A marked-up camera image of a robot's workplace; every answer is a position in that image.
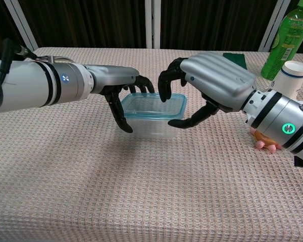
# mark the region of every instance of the table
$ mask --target table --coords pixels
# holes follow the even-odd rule
[[[35,53],[134,67],[157,87],[173,59],[198,52]],[[258,76],[258,88],[267,88],[260,69],[268,54],[239,53]],[[303,62],[303,54],[294,59]],[[185,117],[205,104],[191,85],[172,87],[188,99]],[[159,140],[120,132],[100,95],[1,113],[0,240],[303,241],[303,168],[294,167],[284,149],[255,149],[245,120],[241,112],[220,111],[174,139]]]

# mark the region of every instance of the white robotic arm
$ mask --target white robotic arm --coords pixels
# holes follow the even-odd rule
[[[158,89],[163,102],[171,98],[170,83],[181,79],[201,92],[206,105],[191,118],[171,120],[169,125],[190,128],[224,112],[241,111],[247,124],[295,155],[295,165],[303,166],[303,102],[291,100],[274,90],[256,89],[254,74],[211,52],[174,60],[161,72]]]
[[[23,47],[20,50],[13,42],[9,44],[13,51],[19,48],[19,52],[30,53]],[[135,92],[135,86],[141,92],[146,92],[146,88],[155,92],[150,80],[130,67],[56,63],[54,58],[48,58],[51,61],[47,62],[11,59],[5,61],[3,55],[0,60],[0,112],[79,101],[96,93],[105,96],[118,126],[131,133],[133,130],[124,117],[119,93],[128,88]]]

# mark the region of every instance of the black robotic finger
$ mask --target black robotic finger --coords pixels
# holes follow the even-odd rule
[[[146,88],[149,93],[155,93],[152,82],[144,76],[139,75],[136,77],[135,85],[140,89],[141,92],[146,92]]]
[[[111,109],[112,115],[116,120],[117,125],[119,128],[121,128],[123,131],[127,133],[132,133],[133,130],[129,124],[127,124],[127,120],[124,116],[124,111],[119,99],[118,94],[111,93],[108,95],[105,95],[107,102],[109,103],[109,107]]]
[[[181,86],[185,87],[186,83],[187,83],[187,81],[184,78],[182,78],[181,79]]]
[[[169,66],[167,67],[167,69],[171,69],[171,68],[175,68],[177,66],[180,66],[182,61],[185,60],[185,59],[188,59],[188,58],[182,58],[182,57],[179,57],[175,60],[173,60]],[[185,85],[187,84],[187,81],[185,80],[185,78],[181,78],[181,86],[182,87],[185,87]]]
[[[147,90],[146,90],[146,87],[145,86],[142,86],[142,85],[137,85],[137,87],[140,89],[140,92],[141,93],[146,93]]]
[[[185,86],[185,72],[180,68],[181,62],[185,58],[175,59],[170,63],[168,69],[162,71],[158,77],[158,92],[160,94],[162,102],[166,102],[172,96],[171,82],[174,80],[181,79],[181,85]]]
[[[136,88],[134,85],[129,85],[129,90],[131,93],[135,93],[136,92]]]
[[[191,128],[206,120],[211,115],[215,115],[218,110],[217,106],[207,102],[207,104],[193,114],[191,118],[187,118],[185,120],[173,119],[168,122],[168,125],[180,129]]]

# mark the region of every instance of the clear plastic container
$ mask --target clear plastic container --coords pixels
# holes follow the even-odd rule
[[[173,138],[179,129],[167,122],[183,119],[187,99],[182,94],[172,94],[171,99],[162,102],[158,93],[131,93],[121,104],[128,124],[137,137]]]

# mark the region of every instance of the white paper cup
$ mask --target white paper cup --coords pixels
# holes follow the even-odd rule
[[[303,63],[289,60],[284,63],[271,83],[271,88],[295,100],[303,84]]]

